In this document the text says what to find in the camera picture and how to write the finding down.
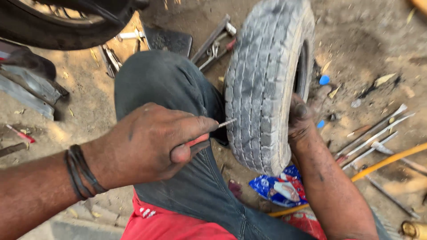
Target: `blue cap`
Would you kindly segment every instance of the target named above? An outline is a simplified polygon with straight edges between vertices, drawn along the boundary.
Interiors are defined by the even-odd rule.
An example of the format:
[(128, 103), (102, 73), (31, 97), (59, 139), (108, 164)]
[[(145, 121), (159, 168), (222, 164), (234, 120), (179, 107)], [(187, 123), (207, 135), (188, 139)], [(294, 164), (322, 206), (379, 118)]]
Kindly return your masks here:
[(317, 128), (322, 128), (324, 125), (325, 125), (325, 121), (322, 120), (317, 124)]
[(323, 75), (322, 77), (320, 77), (320, 80), (319, 80), (320, 85), (326, 85), (328, 83), (329, 83), (329, 76), (328, 75)]

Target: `screwdriver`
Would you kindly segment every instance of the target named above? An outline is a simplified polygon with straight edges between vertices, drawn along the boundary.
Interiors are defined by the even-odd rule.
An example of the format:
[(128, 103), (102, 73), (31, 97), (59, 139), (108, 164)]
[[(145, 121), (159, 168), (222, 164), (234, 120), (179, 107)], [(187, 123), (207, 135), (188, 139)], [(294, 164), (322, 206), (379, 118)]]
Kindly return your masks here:
[(34, 143), (34, 142), (35, 142), (34, 138), (32, 138), (32, 137), (28, 136), (27, 134), (25, 134), (25, 133), (23, 133), (23, 132), (20, 132), (20, 131), (18, 131), (18, 130), (16, 130), (16, 129), (14, 129), (11, 125), (6, 124), (6, 127), (10, 128), (12, 131), (16, 132), (16, 134), (17, 134), (20, 138), (24, 139), (25, 141), (27, 141), (27, 142), (29, 142), (29, 143)]
[[(221, 123), (221, 124), (219, 124), (218, 125), (218, 128), (222, 128), (222, 127), (224, 127), (224, 126), (226, 126), (226, 125), (228, 125), (228, 124), (230, 124), (230, 123), (233, 123), (234, 121), (236, 121), (237, 119), (236, 118), (232, 118), (232, 119), (230, 119), (230, 120), (228, 120), (228, 121), (225, 121), (225, 122), (223, 122), (223, 123)], [(200, 143), (200, 142), (203, 142), (204, 140), (201, 140), (201, 139), (207, 139), (209, 137), (209, 133), (205, 133), (205, 134), (203, 134), (202, 136), (200, 136), (200, 137), (198, 137), (198, 138), (196, 138), (196, 139), (194, 139), (193, 141), (189, 141), (188, 143), (185, 143), (185, 145), (187, 145), (187, 146), (194, 146), (194, 145), (196, 145), (197, 143)]]

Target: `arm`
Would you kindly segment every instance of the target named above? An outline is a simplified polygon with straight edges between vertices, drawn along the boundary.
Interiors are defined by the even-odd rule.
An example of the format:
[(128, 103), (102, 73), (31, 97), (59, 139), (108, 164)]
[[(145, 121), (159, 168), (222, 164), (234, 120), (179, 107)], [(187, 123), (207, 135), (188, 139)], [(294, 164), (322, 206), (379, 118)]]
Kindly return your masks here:
[(335, 162), (299, 97), (292, 98), (289, 133), (307, 200), (328, 239), (378, 239), (368, 204)]
[[(217, 127), (213, 119), (148, 103), (123, 118), (105, 136), (81, 145), (81, 149), (98, 182), (112, 189), (171, 178), (210, 145), (204, 134)], [(192, 147), (184, 144), (196, 138), (201, 142)], [(2, 239), (17, 239), (78, 202), (64, 154), (0, 171)], [(80, 177), (86, 187), (90, 186)]]

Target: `red screwdriver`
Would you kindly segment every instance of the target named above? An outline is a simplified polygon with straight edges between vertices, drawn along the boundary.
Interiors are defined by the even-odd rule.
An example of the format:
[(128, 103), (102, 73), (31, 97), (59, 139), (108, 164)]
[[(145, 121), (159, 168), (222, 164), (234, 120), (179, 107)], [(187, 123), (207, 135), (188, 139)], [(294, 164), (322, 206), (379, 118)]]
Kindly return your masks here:
[(23, 132), (20, 132), (20, 131), (18, 131), (18, 130), (16, 130), (16, 129), (14, 129), (11, 125), (6, 124), (6, 127), (10, 128), (12, 131), (16, 132), (16, 134), (17, 134), (20, 138), (24, 139), (25, 141), (27, 141), (27, 142), (29, 142), (29, 143), (34, 143), (34, 142), (35, 142), (34, 138), (32, 138), (32, 137), (28, 136), (27, 134), (25, 134), (25, 133), (23, 133)]

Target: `blue plastic bag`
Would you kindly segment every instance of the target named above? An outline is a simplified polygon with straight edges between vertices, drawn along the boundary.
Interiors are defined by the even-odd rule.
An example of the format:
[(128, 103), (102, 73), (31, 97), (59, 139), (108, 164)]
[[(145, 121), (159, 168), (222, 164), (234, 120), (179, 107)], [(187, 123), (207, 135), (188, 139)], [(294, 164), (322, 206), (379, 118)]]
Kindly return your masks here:
[(285, 168), (278, 178), (261, 175), (251, 180), (249, 186), (279, 206), (292, 208), (307, 203), (301, 175), (295, 165)]

